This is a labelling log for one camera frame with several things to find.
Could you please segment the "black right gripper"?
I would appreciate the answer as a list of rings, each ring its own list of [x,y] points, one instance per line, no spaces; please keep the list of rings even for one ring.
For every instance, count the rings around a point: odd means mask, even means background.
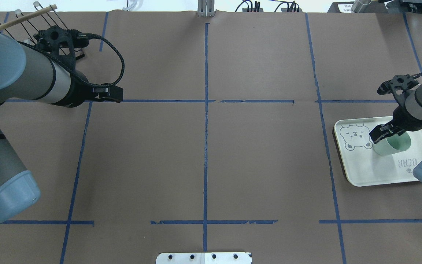
[[[408,131],[408,128],[412,125],[411,118],[393,118],[386,124],[380,124],[375,126],[369,133],[371,140],[374,144],[379,143],[381,140],[387,137],[393,137],[394,135],[403,135]]]

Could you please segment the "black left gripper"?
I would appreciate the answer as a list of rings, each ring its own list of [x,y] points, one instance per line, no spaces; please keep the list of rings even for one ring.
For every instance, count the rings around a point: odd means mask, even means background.
[[[90,88],[87,92],[86,100],[93,102],[109,101],[120,103],[123,101],[123,88],[117,85]]]

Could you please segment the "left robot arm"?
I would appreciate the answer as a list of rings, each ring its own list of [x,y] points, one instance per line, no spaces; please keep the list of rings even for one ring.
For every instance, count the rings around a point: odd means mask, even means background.
[[[52,26],[34,34],[34,43],[0,33],[0,114],[9,100],[77,107],[85,101],[122,102],[126,62],[104,36]],[[76,50],[91,40],[108,45],[119,59],[114,81],[96,84],[77,69]],[[17,154],[0,127],[0,224],[12,219],[41,198],[33,173]]]

